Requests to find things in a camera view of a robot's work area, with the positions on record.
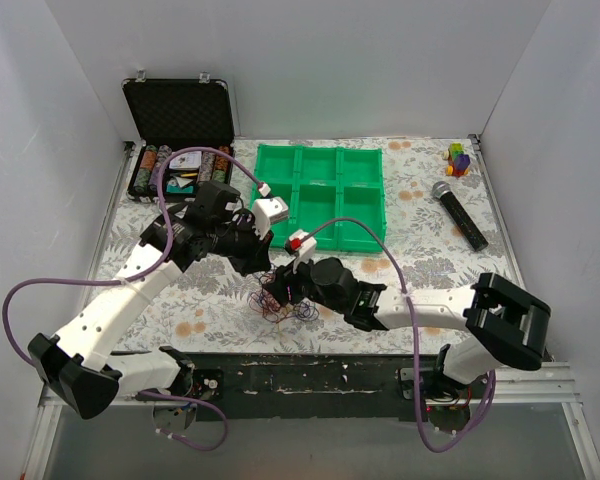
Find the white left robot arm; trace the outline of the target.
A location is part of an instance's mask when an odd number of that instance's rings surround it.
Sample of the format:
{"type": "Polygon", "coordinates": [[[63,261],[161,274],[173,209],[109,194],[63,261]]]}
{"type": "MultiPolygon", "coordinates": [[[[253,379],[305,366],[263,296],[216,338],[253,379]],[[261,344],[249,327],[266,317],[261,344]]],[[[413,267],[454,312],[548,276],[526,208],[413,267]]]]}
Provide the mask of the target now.
{"type": "Polygon", "coordinates": [[[288,207],[267,195],[245,208],[238,190],[209,181],[194,200],[168,208],[141,234],[119,271],[117,285],[101,292],[53,336],[36,335],[28,351],[44,383],[81,418],[102,413],[119,395],[157,390],[185,398],[193,387],[193,363],[173,347],[117,354],[132,323],[195,262],[226,258],[242,276],[271,267],[272,226],[288,207]]]}

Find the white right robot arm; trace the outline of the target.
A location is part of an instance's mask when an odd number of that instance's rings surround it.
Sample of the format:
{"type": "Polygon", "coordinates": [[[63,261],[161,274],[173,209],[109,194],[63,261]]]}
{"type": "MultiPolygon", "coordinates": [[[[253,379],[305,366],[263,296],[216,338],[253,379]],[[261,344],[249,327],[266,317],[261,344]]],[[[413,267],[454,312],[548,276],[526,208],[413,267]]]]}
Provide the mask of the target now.
{"type": "Polygon", "coordinates": [[[495,273],[471,286],[405,295],[358,280],[340,260],[327,258],[281,266],[264,289],[281,306],[310,300],[365,332],[415,327],[467,334],[444,345],[432,366],[415,370],[414,386],[430,399],[455,397],[501,366],[537,371],[543,362],[550,307],[495,273]]]}

